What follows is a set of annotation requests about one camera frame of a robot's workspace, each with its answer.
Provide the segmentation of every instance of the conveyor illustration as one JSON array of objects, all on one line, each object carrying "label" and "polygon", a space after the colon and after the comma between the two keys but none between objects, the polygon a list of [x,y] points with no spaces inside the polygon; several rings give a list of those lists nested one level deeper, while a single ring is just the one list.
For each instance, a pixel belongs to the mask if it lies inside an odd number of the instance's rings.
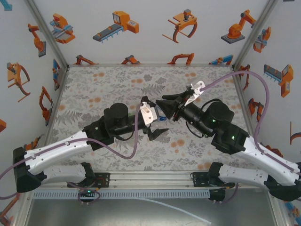
[{"label": "conveyor illustration", "polygon": [[130,15],[123,11],[116,11],[113,13],[114,24],[97,33],[93,36],[96,41],[108,40],[109,37],[113,37],[118,32],[125,32],[127,30],[137,34],[139,32],[139,24],[133,20],[130,20]]}]

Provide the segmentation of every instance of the perforated cable tray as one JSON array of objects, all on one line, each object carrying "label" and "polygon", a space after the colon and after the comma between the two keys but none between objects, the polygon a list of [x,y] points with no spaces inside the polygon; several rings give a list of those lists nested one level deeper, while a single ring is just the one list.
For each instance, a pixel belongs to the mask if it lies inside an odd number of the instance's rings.
[{"label": "perforated cable tray", "polygon": [[[210,198],[209,189],[194,190],[99,190],[101,199],[204,199]],[[36,190],[33,199],[77,199],[78,190]],[[94,199],[95,193],[90,193],[83,199]]]}]

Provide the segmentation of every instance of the cable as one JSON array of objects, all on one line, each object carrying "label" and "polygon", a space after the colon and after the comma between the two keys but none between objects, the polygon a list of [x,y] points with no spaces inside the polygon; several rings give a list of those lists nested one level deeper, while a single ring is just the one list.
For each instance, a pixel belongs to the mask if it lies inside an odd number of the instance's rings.
[{"label": "cable", "polygon": [[187,126],[187,129],[189,130],[189,132],[192,133],[193,135],[195,135],[196,137],[198,137],[198,138],[203,138],[203,137],[204,137],[203,134],[202,134],[202,136],[199,136],[198,134],[196,134],[195,132],[193,132],[193,131],[189,128],[188,122],[187,122],[187,121],[186,121],[186,126]]},{"label": "cable", "polygon": [[123,137],[121,137],[121,136],[118,136],[118,135],[113,135],[117,140],[121,140],[121,141],[127,141],[127,140],[129,140],[129,139],[131,139],[132,138],[132,136],[133,136],[133,134],[134,134],[134,127],[133,127],[133,129],[132,129],[132,134],[129,136],[129,138],[126,138],[126,139],[124,139]]},{"label": "cable", "polygon": [[212,100],[207,101],[207,102],[204,103],[203,106],[201,107],[201,111],[203,110],[203,108],[204,108],[207,104],[209,104],[209,103],[211,103],[211,102],[215,102],[215,101],[221,101],[221,100],[218,99],[218,98],[215,98],[215,99],[212,99]]},{"label": "cable", "polygon": [[166,206],[166,207],[172,208],[172,209],[174,209],[174,210],[178,210],[178,211],[180,211],[180,212],[186,213],[186,214],[188,214],[188,215],[190,215],[190,216],[192,216],[192,217],[194,217],[194,218],[196,218],[196,219],[199,219],[199,220],[201,220],[201,221],[203,221],[203,222],[205,222],[205,223],[207,223],[207,224],[209,224],[209,225],[211,224],[211,222],[208,221],[208,220],[205,220],[205,219],[203,219],[203,218],[198,217],[197,215],[194,215],[194,214],[192,214],[192,213],[190,213],[190,212],[187,212],[186,210],[180,209],[180,208],[175,207],[175,206],[168,205],[168,204],[163,203],[163,202],[155,201],[155,200],[152,200],[152,199],[144,199],[144,198],[133,198],[133,199],[136,199],[136,200],[142,200],[142,201],[148,201],[148,202],[153,202],[153,203],[156,203],[156,204],[160,204],[160,205],[162,205],[162,206]]},{"label": "cable", "polygon": [[[107,148],[109,151],[113,152],[114,154],[118,155],[119,157],[121,157],[121,158],[123,158],[123,159],[131,159],[131,158],[133,158],[134,155],[136,154],[137,147],[138,147],[138,113],[139,113],[139,111],[140,111],[140,105],[141,105],[141,104],[138,104],[138,105],[137,105],[137,107],[136,107],[136,112],[135,112],[135,125],[134,125],[134,128],[135,128],[135,129],[134,129],[135,141],[134,141],[134,149],[133,149],[133,152],[132,152],[132,154],[131,154],[130,156],[124,156],[124,155],[122,155],[122,154],[116,152],[116,151],[113,150],[112,148],[108,147],[108,146],[105,145],[104,143],[102,143],[102,142],[100,142],[100,141],[98,141],[98,140],[95,140],[95,139],[91,139],[91,138],[74,139],[74,140],[69,141],[69,144],[72,144],[72,143],[75,143],[75,142],[79,142],[79,141],[92,141],[92,142],[95,142],[95,143],[97,143],[97,144],[99,144],[99,145],[101,145],[101,146]],[[41,154],[43,154],[43,153],[52,151],[52,150],[54,150],[54,149],[56,149],[56,148],[59,148],[59,147],[65,146],[65,145],[66,145],[66,143],[61,143],[61,144],[55,145],[55,146],[53,146],[53,147],[47,148],[47,149],[45,149],[45,150],[43,150],[43,151],[41,151],[41,152],[38,152],[38,153],[34,154],[34,157],[37,157],[37,156],[39,156],[39,155],[41,155]],[[26,162],[26,161],[28,161],[28,160],[30,160],[30,159],[33,159],[33,157],[32,157],[32,156],[27,157],[27,158],[25,158],[25,159],[23,159],[23,160],[21,160],[21,161],[16,162],[16,163],[13,164],[12,166],[8,167],[3,173],[0,174],[0,181],[1,181],[1,179],[4,177],[4,175],[6,175],[6,174],[7,174],[10,170],[12,170],[14,167],[17,167],[17,166],[19,166],[20,164],[22,164],[22,163],[24,163],[24,162]],[[72,184],[72,183],[70,183],[70,182],[67,182],[67,183],[68,183],[70,186],[75,187],[75,188],[78,188],[78,189],[81,189],[81,190],[90,190],[90,189],[88,189],[88,188],[79,187],[79,186],[74,185],[74,184]],[[95,201],[97,201],[97,200],[100,198],[100,193],[97,192],[96,190],[90,190],[90,191],[92,191],[92,192],[98,194],[98,197],[95,199]],[[17,192],[14,193],[14,194],[11,194],[11,195],[9,195],[9,196],[6,196],[6,197],[1,197],[1,196],[0,196],[0,200],[10,199],[10,198],[14,197],[15,195],[17,195]]]},{"label": "cable", "polygon": [[237,192],[238,192],[238,183],[235,185],[235,190],[234,190],[233,195],[229,199],[227,199],[226,201],[220,202],[220,204],[229,203],[231,200],[233,200],[235,198],[235,196],[237,195]]}]

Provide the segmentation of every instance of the metal corner post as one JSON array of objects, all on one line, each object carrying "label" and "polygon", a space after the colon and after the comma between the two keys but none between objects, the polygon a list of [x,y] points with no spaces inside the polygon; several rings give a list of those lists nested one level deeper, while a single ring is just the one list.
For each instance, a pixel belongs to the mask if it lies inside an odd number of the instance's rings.
[{"label": "metal corner post", "polygon": [[241,49],[235,64],[234,64],[234,71],[238,71],[243,60],[245,59],[246,55],[248,54],[249,50],[251,49],[252,45],[256,41],[259,33],[261,32],[265,22],[267,21],[268,17],[272,13],[273,9],[277,5],[279,0],[269,0],[266,6],[264,7],[261,15],[259,16],[258,20],[255,23],[254,28],[252,29],[246,43],[244,44],[243,48]]},{"label": "metal corner post", "polygon": [[58,58],[61,66],[64,68],[65,71],[68,69],[68,64],[65,60],[65,57],[63,56],[62,52],[60,51],[59,47],[56,44],[55,39],[53,38],[51,31],[48,29],[47,24],[40,13],[38,7],[36,6],[34,0],[24,0],[24,2],[27,5],[27,8],[29,9],[30,13],[32,14],[33,18],[38,24],[38,27],[40,31],[44,34],[47,42],[49,43],[50,47],[52,48],[55,56]]}]

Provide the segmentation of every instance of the table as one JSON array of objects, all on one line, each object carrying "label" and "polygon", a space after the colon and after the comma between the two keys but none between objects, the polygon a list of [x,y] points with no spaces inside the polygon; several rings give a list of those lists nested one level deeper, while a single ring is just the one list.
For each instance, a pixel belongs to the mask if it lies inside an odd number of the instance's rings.
[{"label": "table", "polygon": [[[142,96],[147,95],[154,102],[162,95],[185,91],[185,84],[193,79],[200,78],[199,80],[209,84],[230,71],[230,67],[213,65],[71,67],[50,142],[69,137],[98,120],[103,115],[104,109],[113,103],[124,103],[128,106],[129,112],[133,113]],[[235,112],[232,122],[246,130],[233,79],[224,80],[205,91],[195,104],[201,106],[213,98],[219,98],[227,104]],[[210,138],[195,137],[187,130],[184,120],[162,123],[169,131],[154,141],[149,141],[147,136],[139,131],[138,150],[131,160],[123,160],[103,148],[73,156],[58,164],[76,165],[89,162],[95,171],[207,170],[214,161],[234,167],[254,167],[242,159],[217,151],[210,145]],[[111,145],[124,155],[130,155],[133,146],[134,138],[126,142],[117,140]]]}]

